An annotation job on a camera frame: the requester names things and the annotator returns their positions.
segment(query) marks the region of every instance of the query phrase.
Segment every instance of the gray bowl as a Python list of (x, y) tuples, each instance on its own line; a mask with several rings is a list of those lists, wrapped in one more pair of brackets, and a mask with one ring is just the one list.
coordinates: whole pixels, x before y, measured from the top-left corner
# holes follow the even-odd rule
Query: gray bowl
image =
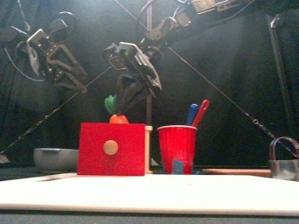
[(33, 150), (34, 166), (43, 173), (74, 172), (77, 160), (77, 150), (54, 148), (35, 148)]

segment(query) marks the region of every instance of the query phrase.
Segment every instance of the white tabletop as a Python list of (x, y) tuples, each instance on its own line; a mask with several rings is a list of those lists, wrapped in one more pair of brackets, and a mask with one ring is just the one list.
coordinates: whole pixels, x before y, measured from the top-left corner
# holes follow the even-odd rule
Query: white tabletop
[(299, 216), (299, 183), (238, 175), (78, 176), (0, 182), (0, 209)]

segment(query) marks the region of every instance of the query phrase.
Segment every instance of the wooden knob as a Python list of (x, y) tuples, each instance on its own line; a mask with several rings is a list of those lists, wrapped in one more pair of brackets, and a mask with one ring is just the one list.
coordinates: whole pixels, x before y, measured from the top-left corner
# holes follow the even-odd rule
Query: wooden knob
[(108, 155), (114, 155), (117, 153), (117, 142), (113, 140), (105, 141), (102, 150)]

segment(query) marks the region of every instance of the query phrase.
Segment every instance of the red box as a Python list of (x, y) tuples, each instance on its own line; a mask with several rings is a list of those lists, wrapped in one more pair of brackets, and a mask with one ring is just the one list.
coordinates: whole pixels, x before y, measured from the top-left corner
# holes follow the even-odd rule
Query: red box
[(145, 175), (145, 125), (83, 122), (78, 136), (78, 175)]

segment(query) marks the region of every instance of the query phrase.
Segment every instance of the red plastic cup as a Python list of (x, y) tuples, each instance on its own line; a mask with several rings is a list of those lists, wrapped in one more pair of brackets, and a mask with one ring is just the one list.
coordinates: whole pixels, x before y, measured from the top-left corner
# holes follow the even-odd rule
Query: red plastic cup
[(164, 173), (192, 174), (197, 129), (186, 125), (168, 125), (157, 131)]

